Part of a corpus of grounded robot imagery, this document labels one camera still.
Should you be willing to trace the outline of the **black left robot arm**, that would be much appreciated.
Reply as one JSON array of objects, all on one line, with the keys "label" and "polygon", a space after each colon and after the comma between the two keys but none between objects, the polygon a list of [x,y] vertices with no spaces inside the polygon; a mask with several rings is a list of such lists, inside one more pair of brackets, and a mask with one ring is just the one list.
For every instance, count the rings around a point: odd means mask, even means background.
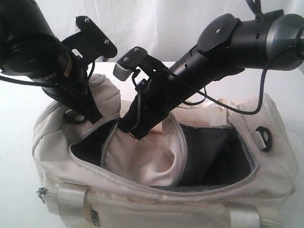
[{"label": "black left robot arm", "polygon": [[89,88],[88,65],[54,35],[36,1],[0,2],[1,73],[28,77],[28,85],[94,124],[103,116]]}]

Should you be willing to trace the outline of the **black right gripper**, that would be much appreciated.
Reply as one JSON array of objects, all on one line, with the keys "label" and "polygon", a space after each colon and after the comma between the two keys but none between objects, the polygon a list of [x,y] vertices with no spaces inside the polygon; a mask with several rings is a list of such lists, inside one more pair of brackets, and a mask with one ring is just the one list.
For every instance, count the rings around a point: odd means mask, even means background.
[{"label": "black right gripper", "polygon": [[119,129],[142,139],[190,97],[189,85],[189,71],[158,71],[146,84],[137,87],[138,95],[132,102],[121,101]]}]

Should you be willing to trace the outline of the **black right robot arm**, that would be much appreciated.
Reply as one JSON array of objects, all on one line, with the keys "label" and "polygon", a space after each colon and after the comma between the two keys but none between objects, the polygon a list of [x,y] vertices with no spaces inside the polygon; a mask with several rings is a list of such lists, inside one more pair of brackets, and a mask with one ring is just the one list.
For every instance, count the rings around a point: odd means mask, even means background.
[{"label": "black right robot arm", "polygon": [[197,44],[170,68],[142,47],[120,58],[114,75],[121,81],[143,71],[137,95],[119,129],[141,139],[178,105],[213,81],[247,68],[289,71],[304,60],[304,19],[296,14],[241,21],[231,14],[213,20]]}]

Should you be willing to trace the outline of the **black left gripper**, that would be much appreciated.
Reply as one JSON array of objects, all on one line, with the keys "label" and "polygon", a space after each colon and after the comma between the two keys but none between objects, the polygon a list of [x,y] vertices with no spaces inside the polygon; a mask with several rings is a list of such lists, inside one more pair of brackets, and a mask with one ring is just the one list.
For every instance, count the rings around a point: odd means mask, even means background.
[{"label": "black left gripper", "polygon": [[48,84],[42,87],[46,95],[95,124],[103,115],[95,104],[86,70],[80,59],[52,59],[43,63],[40,82]]}]

